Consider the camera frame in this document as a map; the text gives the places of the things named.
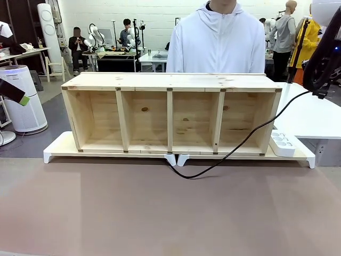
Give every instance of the person in white jacket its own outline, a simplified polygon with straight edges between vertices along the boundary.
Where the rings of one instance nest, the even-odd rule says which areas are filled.
[[[211,0],[174,28],[167,72],[264,73],[264,69],[264,26],[236,0]]]

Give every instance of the wooden shelf top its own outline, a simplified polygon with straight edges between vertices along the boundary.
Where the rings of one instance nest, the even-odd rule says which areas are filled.
[[[81,73],[63,90],[280,92],[265,74]]]

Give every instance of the desk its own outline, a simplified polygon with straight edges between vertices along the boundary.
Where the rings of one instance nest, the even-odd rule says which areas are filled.
[[[130,59],[130,61],[131,61],[131,58],[133,58],[134,62],[136,63],[136,60],[135,60],[136,52],[128,52],[128,53],[124,53],[124,52],[96,52],[96,53],[84,52],[82,55],[89,57],[89,61],[90,61],[91,67],[92,67],[92,70],[94,72],[98,71],[97,70],[97,61],[98,61],[98,59],[102,59],[104,57],[115,58],[112,61],[116,61],[118,59],[122,60],[122,58]]]
[[[162,65],[162,72],[165,72],[165,63],[167,63],[168,51],[152,51],[151,55],[148,53],[140,57],[141,63],[152,63],[153,72],[156,72],[156,64]]]
[[[282,85],[278,113],[289,100],[306,91],[298,84]],[[341,107],[329,100],[306,94],[294,100],[274,125],[278,130],[300,139],[317,139],[315,154],[318,163],[328,140],[341,140]]]
[[[0,58],[0,61],[6,61],[9,63],[9,65],[12,65],[11,59],[13,59],[14,63],[16,65],[18,65],[17,60],[28,58],[28,57],[35,56],[35,55],[39,55],[40,61],[42,62],[44,74],[46,75],[46,68],[45,68],[45,62],[44,62],[44,59],[42,56],[42,51],[49,50],[49,49],[50,49],[49,47],[45,47],[45,48],[41,48],[41,49],[33,49],[31,51],[24,52],[23,54],[9,55],[9,56],[2,57],[2,58]]]

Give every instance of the wooden shelf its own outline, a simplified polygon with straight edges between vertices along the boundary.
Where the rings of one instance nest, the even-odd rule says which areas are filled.
[[[62,89],[80,152],[152,155],[225,155],[275,115],[281,94],[250,74],[83,73]],[[234,155],[263,155],[271,130]]]

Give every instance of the white table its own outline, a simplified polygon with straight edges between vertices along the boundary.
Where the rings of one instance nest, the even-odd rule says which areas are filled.
[[[45,48],[41,48],[41,49],[33,49],[31,51],[24,52],[23,54],[9,55],[9,56],[2,57],[2,58],[0,58],[0,61],[7,61],[9,63],[9,65],[12,65],[11,59],[13,59],[14,63],[16,65],[18,65],[17,60],[19,60],[19,59],[24,59],[24,58],[28,58],[31,56],[39,55],[40,61],[42,62],[44,74],[46,75],[45,62],[44,62],[44,58],[42,56],[42,52],[49,50],[49,49],[50,49],[49,47],[45,47]]]
[[[167,63],[168,51],[152,51],[149,56],[146,53],[144,56],[141,56],[139,61],[141,63],[152,63],[152,70],[156,72],[156,64],[162,65],[162,72],[165,72],[165,63]]]
[[[306,91],[298,84],[282,84],[278,113],[293,97]],[[315,154],[318,163],[328,140],[341,140],[341,107],[309,93],[294,100],[275,121],[275,127],[299,139],[317,139]]]

